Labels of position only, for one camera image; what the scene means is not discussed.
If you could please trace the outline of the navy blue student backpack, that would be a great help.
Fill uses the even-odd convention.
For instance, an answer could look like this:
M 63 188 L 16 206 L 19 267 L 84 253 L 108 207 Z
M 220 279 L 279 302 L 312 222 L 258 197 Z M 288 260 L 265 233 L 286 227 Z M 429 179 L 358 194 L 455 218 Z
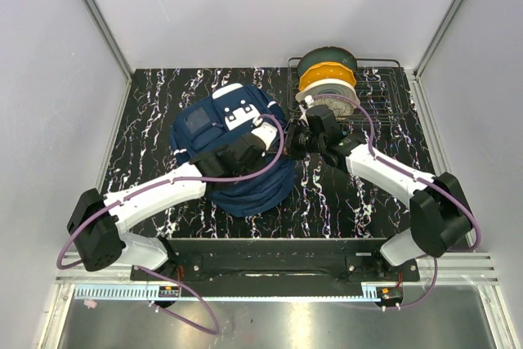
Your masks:
M 206 196 L 234 217 L 253 216 L 281 203 L 293 190 L 294 162 L 279 152 L 288 121 L 280 105 L 258 87 L 232 83 L 182 110 L 168 137 L 179 165 L 197 154 L 231 143 L 251 132 L 259 116 L 278 121 L 279 137 L 267 154 L 273 159 L 268 171 L 235 186 L 218 186 Z

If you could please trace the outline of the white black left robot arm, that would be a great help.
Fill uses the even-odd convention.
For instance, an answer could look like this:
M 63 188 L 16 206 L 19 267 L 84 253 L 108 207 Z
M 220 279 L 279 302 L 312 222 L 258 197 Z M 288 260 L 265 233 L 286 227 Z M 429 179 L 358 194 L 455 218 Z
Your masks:
M 96 189 L 83 192 L 67 223 L 64 246 L 75 247 L 79 260 L 64 263 L 60 253 L 56 265 L 61 270 L 80 265 L 95 272 L 118 262 L 143 266 L 158 280 L 170 279 L 177 261 L 167 246 L 158 238 L 133 234 L 132 228 L 167 208 L 201 199 L 218 186 L 265 174 L 274 162 L 267 152 L 277 139 L 276 130 L 263 125 L 130 189 L 105 195 Z

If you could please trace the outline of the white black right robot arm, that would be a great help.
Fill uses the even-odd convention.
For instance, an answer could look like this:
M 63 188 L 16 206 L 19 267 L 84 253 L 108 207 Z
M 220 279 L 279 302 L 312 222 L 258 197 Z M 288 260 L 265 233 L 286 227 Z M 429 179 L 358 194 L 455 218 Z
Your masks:
M 441 257 L 476 230 L 477 222 L 454 175 L 410 168 L 374 149 L 372 139 L 345 133 L 332 110 L 317 105 L 289 122 L 285 149 L 295 160 L 319 154 L 327 165 L 372 182 L 409 210 L 409 229 L 383 243 L 370 262 L 373 275 L 386 281 L 411 259 Z

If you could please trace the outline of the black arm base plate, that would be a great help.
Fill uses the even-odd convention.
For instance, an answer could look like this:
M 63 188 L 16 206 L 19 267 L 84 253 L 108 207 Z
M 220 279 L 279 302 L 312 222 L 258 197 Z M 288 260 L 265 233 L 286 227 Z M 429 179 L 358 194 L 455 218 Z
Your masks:
M 371 253 L 181 253 L 154 271 L 187 283 L 232 277 L 322 277 L 346 282 L 403 283 L 420 280 L 416 262 L 386 267 Z

